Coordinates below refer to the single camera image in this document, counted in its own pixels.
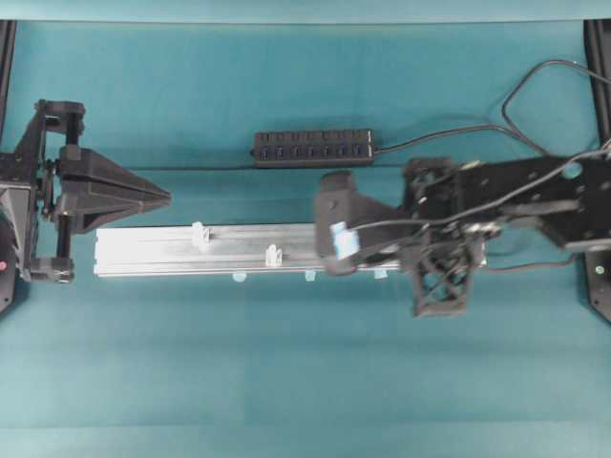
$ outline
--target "silver metal bar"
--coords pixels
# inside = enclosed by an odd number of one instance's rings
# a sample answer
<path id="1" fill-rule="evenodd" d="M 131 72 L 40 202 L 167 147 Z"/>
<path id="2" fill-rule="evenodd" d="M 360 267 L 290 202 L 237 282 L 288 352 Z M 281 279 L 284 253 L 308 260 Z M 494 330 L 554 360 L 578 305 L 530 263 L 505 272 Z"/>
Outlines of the silver metal bar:
<path id="1" fill-rule="evenodd" d="M 99 277 L 305 272 L 324 270 L 313 224 L 236 224 L 98 229 L 94 273 Z M 376 278 L 397 261 L 375 267 Z"/>

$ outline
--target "black cable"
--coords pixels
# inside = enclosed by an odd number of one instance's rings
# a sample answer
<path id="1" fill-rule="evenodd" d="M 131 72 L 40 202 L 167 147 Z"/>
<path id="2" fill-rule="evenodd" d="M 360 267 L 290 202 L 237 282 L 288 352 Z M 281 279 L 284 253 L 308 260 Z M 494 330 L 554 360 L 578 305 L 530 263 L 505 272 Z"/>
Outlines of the black cable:
<path id="1" fill-rule="evenodd" d="M 370 229 L 373 227 L 384 227 L 384 226 L 401 226 L 401 225 L 429 226 L 429 225 L 450 224 L 451 222 L 455 222 L 458 219 L 463 219 L 475 213 L 485 212 L 486 210 L 490 210 L 499 205 L 502 205 L 503 203 L 505 203 L 508 200 L 511 200 L 515 196 L 518 196 L 526 191 L 529 191 L 539 186 L 540 184 L 544 183 L 545 181 L 560 174 L 564 170 L 564 167 L 566 167 L 568 164 L 572 162 L 575 162 L 576 160 L 584 159 L 588 157 L 600 156 L 603 154 L 607 154 L 610 151 L 611 150 L 609 149 L 598 149 L 598 150 L 583 151 L 581 153 L 577 153 L 576 155 L 570 156 L 568 159 L 563 161 L 561 165 L 559 165 L 558 167 L 555 167 L 547 174 L 531 181 L 528 184 L 525 184 L 523 186 L 516 188 L 514 191 L 507 193 L 505 196 L 501 198 L 497 198 L 495 200 L 492 200 L 488 203 L 484 203 L 482 205 L 477 205 L 473 208 L 464 210 L 462 212 L 456 213 L 446 218 L 442 218 L 442 219 L 384 219 L 381 221 L 374 221 L 374 222 L 368 222 L 365 224 L 359 224 L 357 226 L 350 227 L 348 229 L 352 231 L 358 231 L 360 229 Z"/>
<path id="2" fill-rule="evenodd" d="M 529 262 L 527 264 L 519 264 L 519 265 L 510 265 L 507 267 L 490 267 L 488 265 L 484 265 L 481 267 L 482 270 L 486 272 L 492 272 L 495 274 L 506 274 L 511 272 L 521 272 L 525 270 L 534 270 L 545 267 L 564 267 L 569 265 L 575 261 L 577 258 L 576 254 L 572 254 L 566 260 L 556 260 L 556 261 L 547 261 L 547 262 Z"/>
<path id="3" fill-rule="evenodd" d="M 586 67 L 583 67 L 582 65 L 578 64 L 577 62 L 571 62 L 569 60 L 559 60 L 559 59 L 546 60 L 544 62 L 541 62 L 535 65 L 533 69 L 531 69 L 528 73 L 526 73 L 526 75 L 522 77 L 522 79 L 519 81 L 517 86 L 509 93 L 509 95 L 507 95 L 507 98 L 505 98 L 503 105 L 501 107 L 501 114 L 505 122 L 509 125 L 509 128 L 500 126 L 497 124 L 482 124 L 482 125 L 476 125 L 476 126 L 470 126 L 470 127 L 462 127 L 458 129 L 450 129 L 448 131 L 433 132 L 432 134 L 422 135 L 420 137 L 413 138 L 408 141 L 404 141 L 403 143 L 399 143 L 394 146 L 389 146 L 387 148 L 379 148 L 375 151 L 375 154 L 381 155 L 385 153 L 393 153 L 395 151 L 400 151 L 400 150 L 409 148 L 410 146 L 416 145 L 418 143 L 429 141 L 429 140 L 434 140 L 436 138 L 442 138 L 444 136 L 462 135 L 462 134 L 469 134 L 469 133 L 481 132 L 481 131 L 496 131 L 496 132 L 501 132 L 507 136 L 510 136 L 511 138 L 515 140 L 521 141 L 522 143 L 530 146 L 531 148 L 533 148 L 534 150 L 536 150 L 538 153 L 540 153 L 543 156 L 554 156 L 546 148 L 542 147 L 541 145 L 539 145 L 538 143 L 530 139 L 528 136 L 526 136 L 522 131 L 520 131 L 520 129 L 517 127 L 517 125 L 514 123 L 514 121 L 510 118 L 509 114 L 507 113 L 507 108 L 509 107 L 510 103 L 514 100 L 514 98 L 516 98 L 516 95 L 518 95 L 519 92 L 522 89 L 524 89 L 526 83 L 536 73 L 538 73 L 545 67 L 549 67 L 552 65 L 564 65 L 574 70 L 577 70 L 579 72 L 587 73 L 588 75 L 592 76 L 593 78 L 605 84 L 611 84 L 611 79 L 606 78 L 602 76 L 601 74 L 592 72 L 591 70 L 589 70 Z"/>
<path id="4" fill-rule="evenodd" d="M 611 84 L 611 79 L 606 78 L 606 77 L 602 76 L 599 73 L 592 72 L 587 67 L 583 67 L 582 65 L 578 64 L 577 62 L 572 62 L 570 60 L 560 60 L 560 59 L 546 60 L 544 62 L 536 64 L 528 73 L 526 73 L 526 75 L 524 75 L 524 77 L 522 77 L 522 79 L 519 81 L 517 86 L 509 93 L 509 95 L 507 95 L 507 98 L 503 102 L 503 105 L 501 107 L 500 112 L 503 115 L 503 119 L 505 119 L 505 122 L 509 125 L 510 129 L 515 134 L 519 135 L 519 137 L 522 139 L 522 141 L 524 141 L 525 143 L 528 143 L 532 148 L 535 148 L 535 149 L 538 149 L 538 150 L 544 150 L 544 151 L 547 151 L 547 150 L 545 150 L 545 148 L 543 148 L 539 144 L 535 143 L 528 136 L 526 136 L 522 131 L 520 131 L 520 129 L 517 127 L 517 125 L 514 123 L 514 121 L 507 114 L 507 108 L 509 107 L 509 104 L 512 102 L 512 100 L 516 97 L 516 95 L 522 89 L 524 89 L 524 86 L 526 85 L 526 83 L 535 74 L 537 74 L 538 72 L 540 72 L 544 68 L 550 67 L 552 65 L 563 65 L 563 66 L 569 67 L 569 68 L 571 68 L 573 70 L 577 70 L 578 72 L 586 73 L 586 74 L 590 75 L 591 77 L 599 80 L 602 83 Z"/>
<path id="5" fill-rule="evenodd" d="M 405 164 L 371 164 L 369 169 L 398 169 L 404 168 Z M 337 169 L 344 168 L 344 166 L 336 167 L 311 167 L 311 168 L 299 168 L 299 167 L 287 167 L 281 168 L 259 168 L 254 165 L 236 165 L 226 167 L 127 167 L 129 170 L 134 172 L 236 172 L 242 170 L 257 170 L 257 171 L 269 171 L 269 172 L 285 172 L 287 170 L 303 171 L 303 170 L 324 170 L 324 169 Z"/>
<path id="6" fill-rule="evenodd" d="M 481 125 L 477 125 L 477 126 L 469 126 L 469 127 L 459 127 L 457 129 L 450 129 L 449 131 L 439 131 L 439 132 L 433 132 L 432 134 L 427 134 L 427 135 L 422 135 L 419 136 L 417 138 L 413 138 L 411 140 L 408 141 L 404 141 L 403 143 L 399 143 L 398 145 L 394 145 L 394 146 L 389 146 L 387 148 L 378 148 L 377 150 L 375 150 L 375 154 L 376 155 L 383 155 L 386 153 L 394 153 L 395 151 L 400 151 L 400 150 L 404 150 L 406 148 L 409 148 L 410 146 L 416 145 L 418 143 L 423 143 L 425 141 L 430 141 L 430 140 L 435 140 L 437 138 L 442 138 L 444 136 L 452 136 L 452 135 L 462 135 L 462 134 L 470 134 L 473 132 L 482 132 L 482 131 L 495 131 L 495 132 L 501 132 L 507 136 L 510 136 L 511 138 L 517 140 L 517 141 L 521 141 L 522 143 L 534 148 L 535 150 L 537 150 L 540 154 L 542 154 L 543 156 L 549 156 L 549 152 L 546 151 L 545 149 L 543 149 L 542 147 L 539 146 L 533 146 L 534 142 L 528 140 L 528 139 L 524 139 L 524 137 L 516 134 L 515 132 L 511 131 L 510 129 L 503 127 L 503 126 L 499 126 L 496 124 L 481 124 Z"/>

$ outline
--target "black power strip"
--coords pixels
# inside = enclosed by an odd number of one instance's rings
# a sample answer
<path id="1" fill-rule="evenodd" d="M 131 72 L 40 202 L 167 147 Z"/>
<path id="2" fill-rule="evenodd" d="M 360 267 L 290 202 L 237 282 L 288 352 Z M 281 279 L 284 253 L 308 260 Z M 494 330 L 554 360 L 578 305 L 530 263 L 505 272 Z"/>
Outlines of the black power strip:
<path id="1" fill-rule="evenodd" d="M 367 166 L 375 159 L 373 132 L 259 132 L 252 155 L 262 169 Z"/>

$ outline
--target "white plastic clip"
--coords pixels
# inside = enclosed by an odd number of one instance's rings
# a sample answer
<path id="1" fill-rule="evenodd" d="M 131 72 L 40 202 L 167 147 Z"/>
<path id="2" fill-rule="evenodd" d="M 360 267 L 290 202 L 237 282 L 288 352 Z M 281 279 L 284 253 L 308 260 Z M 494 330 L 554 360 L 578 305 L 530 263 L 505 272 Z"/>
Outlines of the white plastic clip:
<path id="1" fill-rule="evenodd" d="M 278 248 L 275 244 L 269 245 L 265 250 L 265 267 L 272 269 L 281 267 L 283 265 L 283 250 Z"/>
<path id="2" fill-rule="evenodd" d="M 389 277 L 389 273 L 384 269 L 375 269 L 373 271 L 373 278 L 375 280 L 383 280 Z"/>
<path id="3" fill-rule="evenodd" d="M 305 281 L 316 281 L 316 271 L 315 270 L 306 270 L 305 271 Z"/>
<path id="4" fill-rule="evenodd" d="M 199 221 L 191 224 L 191 243 L 203 250 L 210 242 L 210 228 L 205 227 Z"/>
<path id="5" fill-rule="evenodd" d="M 338 260 L 348 258 L 359 252 L 361 245 L 356 231 L 348 230 L 345 221 L 331 224 L 329 227 Z"/>

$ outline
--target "teal fabric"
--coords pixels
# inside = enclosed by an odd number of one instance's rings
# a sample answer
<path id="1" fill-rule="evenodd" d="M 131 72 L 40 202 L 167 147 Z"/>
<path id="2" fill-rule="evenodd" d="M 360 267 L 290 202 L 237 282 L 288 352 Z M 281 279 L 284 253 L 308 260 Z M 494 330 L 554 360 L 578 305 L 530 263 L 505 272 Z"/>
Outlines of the teal fabric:
<path id="1" fill-rule="evenodd" d="M 583 62 L 581 27 L 22 23 L 2 146 L 35 99 L 81 100 L 82 144 L 174 195 L 122 224 L 308 221 L 324 171 L 193 168 L 248 164 L 258 129 L 363 125 L 392 143 L 496 118 L 539 60 Z M 589 81 L 565 69 L 513 113 L 561 153 L 596 139 Z M 445 139 L 355 171 L 360 189 L 397 203 L 415 155 L 531 153 L 493 134 Z M 611 326 L 576 266 L 478 273 L 467 315 L 416 320 L 400 274 L 100 280 L 94 242 L 74 239 L 74 285 L 22 288 L 0 319 L 2 456 L 609 454 Z M 520 231 L 490 250 L 513 253 L 495 265 L 564 256 Z"/>
<path id="2" fill-rule="evenodd" d="M 0 17 L 206 24 L 558 21 L 611 15 L 606 0 L 3 0 Z"/>

